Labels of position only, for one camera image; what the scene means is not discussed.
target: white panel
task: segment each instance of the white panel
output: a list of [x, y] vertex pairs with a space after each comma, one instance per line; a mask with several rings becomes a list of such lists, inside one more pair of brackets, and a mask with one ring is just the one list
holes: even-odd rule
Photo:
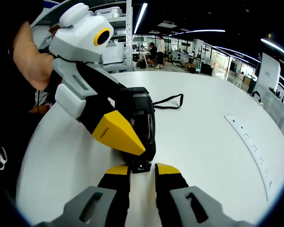
[[269, 170], [266, 163], [266, 159], [264, 158], [263, 152], [261, 152], [258, 148], [256, 143], [252, 141], [252, 138], [250, 137], [251, 134], [249, 133], [248, 129], [243, 126], [238, 118], [234, 115], [225, 115], [225, 119], [232, 125], [234, 130], [238, 133], [238, 135], [241, 137], [247, 148], [249, 149], [252, 157], [254, 158], [256, 165], [260, 171], [265, 191], [266, 191], [266, 198], [267, 201], [271, 197], [271, 189], [273, 182], [269, 176]]
[[260, 73], [257, 84], [272, 87], [276, 90], [280, 77], [280, 63], [269, 55], [263, 53]]
[[69, 116], [75, 119], [81, 116], [86, 104], [86, 100], [79, 99], [64, 84], [58, 86], [55, 99]]

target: white round table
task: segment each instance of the white round table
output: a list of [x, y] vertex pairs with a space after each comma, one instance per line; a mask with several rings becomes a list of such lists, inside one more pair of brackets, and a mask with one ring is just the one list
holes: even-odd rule
[[[157, 162], [179, 169], [189, 186], [219, 201], [231, 218], [254, 224], [262, 218], [284, 185], [284, 137], [260, 105], [219, 78], [163, 71], [114, 77], [127, 87], [146, 87], [153, 102], [184, 94], [180, 109], [156, 109], [157, 153], [150, 173], [131, 174], [126, 226], [160, 226], [153, 171]], [[236, 115], [265, 153], [274, 181], [269, 203], [257, 165], [226, 114]], [[107, 169], [122, 163], [119, 152], [97, 142], [55, 104], [27, 148], [17, 206], [33, 225], [52, 221], [66, 202], [88, 186], [97, 186]]]

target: floor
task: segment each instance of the floor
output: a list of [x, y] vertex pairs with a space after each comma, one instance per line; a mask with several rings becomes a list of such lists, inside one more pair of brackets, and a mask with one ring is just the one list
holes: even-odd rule
[[[156, 71], [154, 66], [149, 66], [148, 68], [145, 69], [140, 69], [139, 67], [136, 67], [137, 71]], [[163, 66], [162, 69], [159, 71], [168, 71], [168, 72], [184, 72], [184, 73], [189, 73], [188, 71], [185, 71], [185, 67], [179, 67], [179, 66], [173, 66], [172, 63], [166, 62], [165, 65]], [[249, 86], [245, 83], [242, 82], [242, 80], [234, 75], [234, 73], [229, 73], [224, 69], [216, 67], [213, 70], [213, 77], [218, 77], [223, 80], [227, 80], [230, 83], [236, 85], [243, 91], [247, 92]]]
[[[148, 68], [140, 69], [139, 67], [136, 68], [137, 71], [155, 71], [155, 67], [149, 66]], [[173, 66], [172, 63], [166, 62], [165, 65], [163, 65], [163, 68], [160, 69], [160, 71], [165, 72], [185, 72], [185, 67], [179, 67], [179, 66]]]

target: black ceiling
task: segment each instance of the black ceiling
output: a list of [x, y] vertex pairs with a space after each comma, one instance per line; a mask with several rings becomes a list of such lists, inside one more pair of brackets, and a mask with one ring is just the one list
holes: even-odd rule
[[[259, 53], [265, 52], [275, 59], [284, 61], [284, 54], [264, 44], [261, 38], [270, 40], [284, 49], [284, 4], [270, 4], [267, 1], [145, 1], [133, 0], [133, 29], [135, 28], [141, 5], [147, 2], [148, 7], [137, 34], [149, 34], [158, 30], [163, 34], [171, 31], [183, 32], [180, 29], [223, 29], [226, 32], [201, 32], [174, 35], [192, 41], [201, 39], [204, 42], [236, 50], [258, 59]], [[174, 22], [177, 27], [164, 28], [157, 26], [163, 20]], [[284, 76], [284, 65], [281, 75]]]

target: white robot body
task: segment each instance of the white robot body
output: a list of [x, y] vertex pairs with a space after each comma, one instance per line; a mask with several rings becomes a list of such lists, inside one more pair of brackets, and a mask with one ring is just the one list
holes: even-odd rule
[[68, 61], [96, 62], [111, 39], [114, 29], [103, 16], [94, 16], [92, 12], [82, 9], [66, 11], [68, 18], [61, 18], [61, 25], [68, 25], [57, 31], [51, 41], [49, 51]]

